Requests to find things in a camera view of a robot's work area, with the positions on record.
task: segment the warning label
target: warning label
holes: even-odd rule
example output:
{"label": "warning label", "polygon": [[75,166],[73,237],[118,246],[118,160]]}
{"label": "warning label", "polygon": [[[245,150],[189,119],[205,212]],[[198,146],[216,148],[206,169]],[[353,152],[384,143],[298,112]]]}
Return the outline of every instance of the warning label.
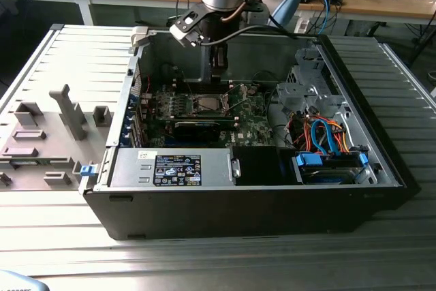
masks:
{"label": "warning label", "polygon": [[157,187],[188,187],[201,185],[201,156],[156,156],[153,184]]}

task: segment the blue clip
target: blue clip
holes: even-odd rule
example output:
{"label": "blue clip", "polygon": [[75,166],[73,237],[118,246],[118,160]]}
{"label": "blue clip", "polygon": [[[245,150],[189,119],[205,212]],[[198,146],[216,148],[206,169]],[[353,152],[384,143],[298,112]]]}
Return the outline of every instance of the blue clip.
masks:
{"label": "blue clip", "polygon": [[363,166],[368,164],[368,157],[364,153],[359,155],[359,159]]}
{"label": "blue clip", "polygon": [[300,153],[296,159],[299,166],[322,166],[322,158],[317,153]]}
{"label": "blue clip", "polygon": [[97,175],[97,165],[84,165],[80,169],[82,177],[94,177],[95,175]]}

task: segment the metal work table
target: metal work table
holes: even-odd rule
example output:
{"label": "metal work table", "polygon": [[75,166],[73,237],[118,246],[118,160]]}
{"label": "metal work table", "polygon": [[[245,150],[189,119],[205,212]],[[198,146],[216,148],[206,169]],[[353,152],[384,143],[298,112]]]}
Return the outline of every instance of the metal work table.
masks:
{"label": "metal work table", "polygon": [[[42,85],[53,75],[42,70],[42,61],[62,51],[77,60],[69,70],[56,72],[59,82],[74,79],[74,72],[83,69],[78,63],[90,57],[120,61],[112,63],[119,73],[88,71],[76,83],[83,86],[76,98],[83,108],[92,108],[94,102],[113,108],[112,98],[86,99],[85,89],[116,86],[127,67],[129,34],[130,29],[112,27],[50,30],[0,102],[1,135],[7,133],[4,117],[11,118],[6,105],[37,83],[32,97],[44,97]],[[84,52],[85,46],[103,46],[99,41],[109,49]],[[118,56],[109,53],[117,48]],[[91,81],[96,74],[100,80]],[[117,89],[110,92],[115,99]],[[0,269],[35,277],[52,291],[434,290],[436,168],[419,172],[420,194],[396,211],[377,214],[351,234],[115,241],[76,190],[0,192]]]}

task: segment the slotted metal surface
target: slotted metal surface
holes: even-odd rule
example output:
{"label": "slotted metal surface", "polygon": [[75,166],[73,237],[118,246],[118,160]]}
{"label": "slotted metal surface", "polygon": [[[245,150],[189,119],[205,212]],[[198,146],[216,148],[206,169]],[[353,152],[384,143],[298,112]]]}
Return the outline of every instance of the slotted metal surface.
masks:
{"label": "slotted metal surface", "polygon": [[[386,62],[386,54],[377,55]],[[365,89],[380,89],[364,81]],[[407,129],[401,121],[433,115],[429,108],[374,110],[392,129],[391,118]],[[396,142],[422,156],[420,149],[436,143]],[[115,241],[78,192],[3,192],[0,269],[34,276],[52,291],[436,290],[436,167],[411,171],[421,193],[353,233],[258,239]]]}
{"label": "slotted metal surface", "polygon": [[387,45],[373,38],[329,38],[421,183],[421,171],[436,167],[436,104]]}

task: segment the table leg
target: table leg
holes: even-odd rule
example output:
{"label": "table leg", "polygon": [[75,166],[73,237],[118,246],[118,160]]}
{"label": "table leg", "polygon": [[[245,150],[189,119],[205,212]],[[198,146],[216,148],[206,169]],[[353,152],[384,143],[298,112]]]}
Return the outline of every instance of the table leg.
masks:
{"label": "table leg", "polygon": [[91,13],[90,0],[76,0],[79,5],[80,13],[82,14],[84,25],[94,25],[93,15]]}

